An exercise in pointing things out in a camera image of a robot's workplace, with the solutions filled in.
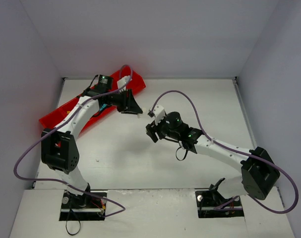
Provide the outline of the white curved lego brick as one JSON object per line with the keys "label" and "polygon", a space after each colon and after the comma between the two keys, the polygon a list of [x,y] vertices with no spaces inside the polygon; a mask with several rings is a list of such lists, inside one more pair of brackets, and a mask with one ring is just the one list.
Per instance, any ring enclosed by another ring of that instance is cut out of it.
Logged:
{"label": "white curved lego brick", "polygon": [[147,116],[147,109],[146,108],[142,108],[142,113],[137,114],[138,118],[143,118]]}

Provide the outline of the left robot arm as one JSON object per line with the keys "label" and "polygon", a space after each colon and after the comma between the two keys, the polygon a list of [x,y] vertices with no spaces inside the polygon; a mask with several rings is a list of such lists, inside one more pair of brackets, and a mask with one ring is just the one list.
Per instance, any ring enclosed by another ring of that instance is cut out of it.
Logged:
{"label": "left robot arm", "polygon": [[79,168],[79,152],[76,140],[92,116],[108,106],[116,107],[122,114],[142,114],[136,103],[132,90],[127,89],[132,75],[122,77],[117,82],[117,90],[112,91],[113,78],[99,75],[98,83],[92,89],[85,89],[79,96],[77,104],[71,112],[52,130],[46,128],[42,132],[41,160],[54,170],[67,190],[82,196],[89,192],[89,183],[83,178]]}

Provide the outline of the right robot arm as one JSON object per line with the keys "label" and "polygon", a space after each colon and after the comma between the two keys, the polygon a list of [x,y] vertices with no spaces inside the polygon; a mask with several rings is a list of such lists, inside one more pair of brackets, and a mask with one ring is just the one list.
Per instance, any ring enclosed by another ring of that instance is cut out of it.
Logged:
{"label": "right robot arm", "polygon": [[218,204],[240,195],[264,200],[280,177],[280,172],[271,166],[273,161],[263,148],[240,151],[227,143],[221,147],[221,141],[208,139],[202,130],[184,123],[178,112],[166,113],[160,105],[149,110],[148,115],[153,122],[146,126],[146,134],[153,142],[165,139],[178,143],[179,148],[187,153],[208,156],[239,172],[237,177],[222,177],[210,185],[209,192]]}

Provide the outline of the red compartment tray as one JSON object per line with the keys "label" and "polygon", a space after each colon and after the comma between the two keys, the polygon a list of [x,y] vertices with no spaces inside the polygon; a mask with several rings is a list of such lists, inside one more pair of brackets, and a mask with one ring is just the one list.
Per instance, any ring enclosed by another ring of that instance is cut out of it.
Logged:
{"label": "red compartment tray", "polygon": [[[113,78],[113,84],[112,84],[111,90],[113,91],[118,88],[117,81],[119,81],[120,76],[129,76],[129,75],[130,75],[130,69],[128,66],[125,66],[123,69],[120,69],[120,70],[114,72],[113,74],[111,74],[110,77]],[[142,76],[140,76],[138,73],[133,71],[132,80],[129,82],[127,89],[131,89],[133,95],[135,96],[145,88],[146,88],[146,84],[145,84]],[[53,129],[57,124],[59,124],[66,118],[66,116],[68,115],[66,112],[71,111],[74,108],[74,106],[78,103],[78,101],[79,101],[79,95],[77,95],[73,99],[69,100],[62,106],[60,106],[57,109],[55,109],[54,111],[52,111],[51,113],[49,113],[46,116],[39,119],[40,124],[44,128]],[[87,122],[87,124],[81,130],[81,133],[83,133],[84,131],[89,129],[92,125],[97,124],[98,121],[105,118],[106,116],[108,116],[109,114],[114,112],[115,110],[116,110],[115,107],[110,107],[110,108],[106,108],[98,116],[96,116],[97,114],[94,114],[95,117],[92,117]]]}

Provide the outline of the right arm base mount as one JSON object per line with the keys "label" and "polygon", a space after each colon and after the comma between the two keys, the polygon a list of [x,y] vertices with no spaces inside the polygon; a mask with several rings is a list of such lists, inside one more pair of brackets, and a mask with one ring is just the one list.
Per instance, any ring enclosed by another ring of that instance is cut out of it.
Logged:
{"label": "right arm base mount", "polygon": [[240,198],[230,202],[230,198],[224,198],[218,192],[224,180],[225,178],[221,178],[216,184],[211,184],[208,189],[195,192],[197,214],[200,219],[244,216]]}

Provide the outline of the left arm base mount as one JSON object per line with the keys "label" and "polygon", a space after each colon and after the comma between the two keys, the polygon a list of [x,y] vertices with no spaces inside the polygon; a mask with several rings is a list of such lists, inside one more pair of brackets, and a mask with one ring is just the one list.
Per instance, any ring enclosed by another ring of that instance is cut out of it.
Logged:
{"label": "left arm base mount", "polygon": [[86,194],[74,195],[63,192],[59,221],[104,221],[106,215],[105,199]]}

